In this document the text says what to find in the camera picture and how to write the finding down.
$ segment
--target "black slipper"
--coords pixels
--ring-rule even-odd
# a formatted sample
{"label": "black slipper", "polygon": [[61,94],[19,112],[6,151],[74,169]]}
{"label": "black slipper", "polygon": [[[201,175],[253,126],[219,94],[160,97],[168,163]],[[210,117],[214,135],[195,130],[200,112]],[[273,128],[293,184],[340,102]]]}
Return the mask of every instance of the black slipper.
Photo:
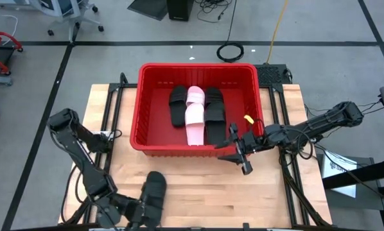
{"label": "black slipper", "polygon": [[166,193],[166,180],[162,173],[151,171],[142,186],[141,200],[149,205],[145,210],[145,225],[157,227],[161,224],[162,210]]}
{"label": "black slipper", "polygon": [[176,86],[169,98],[171,108],[171,122],[174,127],[185,126],[186,95],[188,90],[184,86]]}
{"label": "black slipper", "polygon": [[205,129],[209,144],[222,144],[226,140],[226,116],[223,102],[213,102],[205,109]]}
{"label": "black slipper", "polygon": [[208,87],[205,91],[205,107],[214,102],[223,103],[222,92],[220,92],[220,90],[216,87]]}

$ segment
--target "red plastic basket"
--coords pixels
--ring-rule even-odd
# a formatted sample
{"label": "red plastic basket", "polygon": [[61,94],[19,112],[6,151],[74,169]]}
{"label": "red plastic basket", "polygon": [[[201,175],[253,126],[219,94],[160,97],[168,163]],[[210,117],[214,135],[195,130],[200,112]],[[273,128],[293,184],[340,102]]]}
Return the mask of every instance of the red plastic basket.
{"label": "red plastic basket", "polygon": [[[239,136],[249,131],[243,118],[263,119],[256,68],[250,64],[145,64],[139,71],[130,144],[149,156],[219,157],[235,153],[235,144],[222,149],[212,145],[188,146],[185,128],[171,124],[169,96],[177,85],[217,87],[223,94],[226,134],[236,123]],[[261,123],[252,129],[261,135]]]}

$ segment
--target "yellow tag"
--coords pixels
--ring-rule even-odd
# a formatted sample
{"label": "yellow tag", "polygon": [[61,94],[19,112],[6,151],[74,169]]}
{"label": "yellow tag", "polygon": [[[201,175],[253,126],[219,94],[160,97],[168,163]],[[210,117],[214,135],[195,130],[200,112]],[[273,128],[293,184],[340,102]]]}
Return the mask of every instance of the yellow tag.
{"label": "yellow tag", "polygon": [[245,118],[248,122],[250,122],[251,124],[254,124],[255,121],[249,116],[249,115],[245,115],[243,116],[243,118]]}

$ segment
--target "gray floor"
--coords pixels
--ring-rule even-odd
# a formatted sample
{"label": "gray floor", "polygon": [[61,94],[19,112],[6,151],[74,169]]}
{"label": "gray floor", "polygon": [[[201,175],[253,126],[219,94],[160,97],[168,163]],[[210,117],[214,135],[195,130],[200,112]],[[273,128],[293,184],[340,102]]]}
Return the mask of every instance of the gray floor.
{"label": "gray floor", "polygon": [[[197,4],[189,22],[161,22],[128,11],[132,0],[94,1],[100,12],[88,17],[100,20],[105,32],[83,24],[79,41],[225,40],[232,10],[217,24],[196,19]],[[283,0],[238,1],[231,40],[268,41]],[[384,40],[384,1],[365,0]],[[67,29],[46,34],[51,18],[31,10],[3,8],[0,15],[19,18],[15,36],[23,41],[67,40]],[[208,17],[217,17],[217,13]],[[13,19],[0,16],[0,30],[11,33]],[[376,41],[358,1],[290,1],[279,29],[280,41]],[[218,46],[76,46],[60,83],[52,112],[65,107],[83,116],[94,83],[117,82],[120,72],[137,81],[138,69],[147,62],[219,62]],[[65,46],[27,46],[15,53],[13,86],[0,86],[0,229],[8,211],[24,163],[37,132]],[[233,48],[222,52],[232,56]],[[262,64],[268,46],[245,46],[240,62]],[[342,100],[366,104],[378,100],[384,86],[384,57],[379,47],[288,47],[274,48],[272,64],[287,64],[299,83],[305,103],[329,108]],[[339,154],[384,160],[384,112],[365,117],[356,128],[343,128],[323,145]],[[71,168],[69,157],[52,144],[48,131],[19,205],[12,228],[56,225],[64,187]],[[335,224],[346,228],[381,230],[378,213],[331,207]]]}

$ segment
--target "wooden table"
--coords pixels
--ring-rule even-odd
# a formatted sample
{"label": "wooden table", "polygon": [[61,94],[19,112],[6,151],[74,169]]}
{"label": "wooden table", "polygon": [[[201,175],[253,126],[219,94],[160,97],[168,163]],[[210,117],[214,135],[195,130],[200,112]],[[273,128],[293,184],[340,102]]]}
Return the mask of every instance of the wooden table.
{"label": "wooden table", "polygon": [[[101,128],[108,87],[92,86],[82,122],[91,131]],[[147,174],[154,170],[164,174],[168,183],[161,222],[163,227],[238,228],[242,227],[242,223],[249,223],[252,228],[291,227],[277,148],[251,155],[249,160],[254,170],[247,176],[242,174],[240,166],[215,158],[147,157],[132,149],[129,143],[135,96],[136,89],[124,89],[120,105],[118,129],[123,135],[115,140],[110,167],[118,193],[138,198]],[[284,85],[284,96],[290,124],[306,120],[299,85]],[[260,97],[265,124],[272,124],[268,91],[260,89]],[[283,121],[277,94],[275,100],[279,120]],[[113,111],[114,106],[109,116],[109,127]],[[316,211],[331,223],[317,161],[298,158],[298,163],[305,196]],[[66,219],[79,207],[74,195],[77,176],[78,171],[69,183],[64,208]],[[78,191],[80,197],[85,198],[82,178]],[[299,201],[294,194],[293,198],[297,222],[302,224]],[[123,217],[119,226],[124,227],[126,223]]]}

